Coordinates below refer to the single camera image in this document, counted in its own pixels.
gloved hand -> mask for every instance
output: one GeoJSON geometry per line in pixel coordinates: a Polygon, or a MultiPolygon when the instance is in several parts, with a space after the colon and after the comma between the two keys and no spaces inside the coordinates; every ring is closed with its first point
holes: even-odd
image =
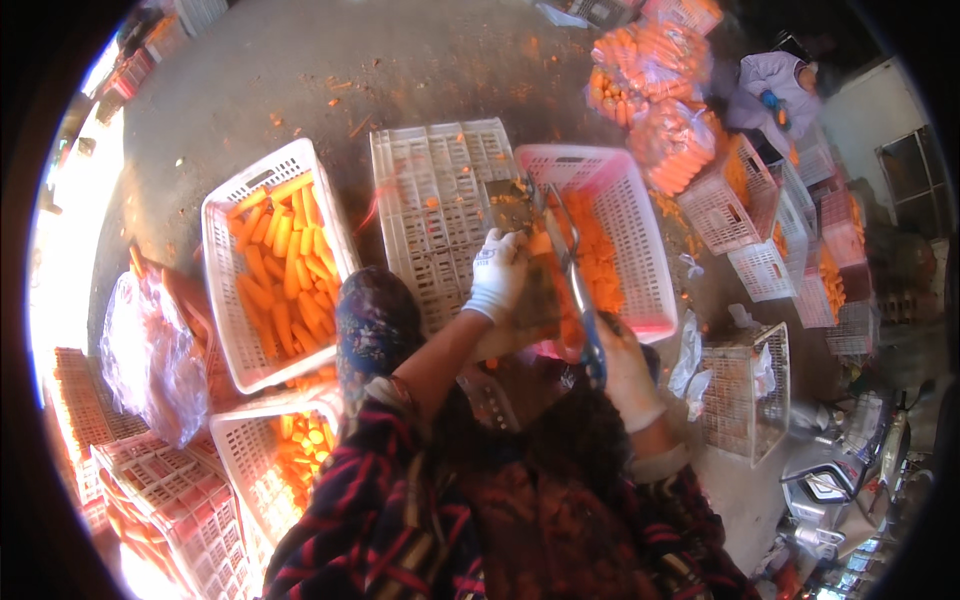
{"type": "Polygon", "coordinates": [[[503,235],[498,228],[487,233],[487,241],[473,259],[473,286],[464,310],[475,310],[490,317],[493,324],[504,323],[513,312],[523,291],[527,275],[527,243],[522,231],[503,235]]]}
{"type": "Polygon", "coordinates": [[[780,98],[774,95],[769,89],[764,89],[763,93],[760,94],[760,102],[770,110],[776,110],[780,105],[780,98]]]}
{"type": "Polygon", "coordinates": [[[646,429],[666,412],[666,405],[657,394],[640,342],[619,320],[616,333],[603,319],[597,319],[596,325],[607,358],[607,397],[628,434],[646,429]]]}

blue glove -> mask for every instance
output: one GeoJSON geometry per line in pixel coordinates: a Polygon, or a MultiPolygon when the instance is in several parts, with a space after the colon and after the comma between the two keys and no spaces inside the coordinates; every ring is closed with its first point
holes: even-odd
{"type": "Polygon", "coordinates": [[[760,94],[760,102],[770,110],[776,110],[777,106],[780,105],[780,98],[775,96],[769,89],[764,89],[763,93],[760,94]]]}

wall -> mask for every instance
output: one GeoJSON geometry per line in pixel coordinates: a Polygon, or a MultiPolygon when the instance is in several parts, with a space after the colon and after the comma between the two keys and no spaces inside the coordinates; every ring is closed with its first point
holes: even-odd
{"type": "Polygon", "coordinates": [[[820,120],[843,158],[849,179],[867,180],[876,201],[887,207],[895,223],[890,189],[875,150],[928,122],[896,59],[845,84],[826,102],[820,120]]]}

scooter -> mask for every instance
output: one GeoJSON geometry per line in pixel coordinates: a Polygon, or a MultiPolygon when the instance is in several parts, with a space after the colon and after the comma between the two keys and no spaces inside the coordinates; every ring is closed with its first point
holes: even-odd
{"type": "MultiPolygon", "coordinates": [[[[926,381],[917,402],[933,393],[926,381]]],[[[793,416],[814,437],[783,469],[788,516],[780,532],[815,558],[841,558],[869,540],[898,500],[910,447],[903,396],[867,392],[848,414],[819,406],[793,416]]]]}

crate handle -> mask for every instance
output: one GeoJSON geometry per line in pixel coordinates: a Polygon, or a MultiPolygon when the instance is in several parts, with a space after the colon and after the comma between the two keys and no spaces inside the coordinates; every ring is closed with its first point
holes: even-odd
{"type": "Polygon", "coordinates": [[[244,183],[244,185],[247,186],[247,189],[256,189],[256,187],[260,185],[260,183],[263,183],[264,181],[268,180],[274,175],[276,175],[276,171],[274,171],[273,169],[267,169],[260,175],[254,176],[252,180],[247,181],[246,183],[244,183]]]}

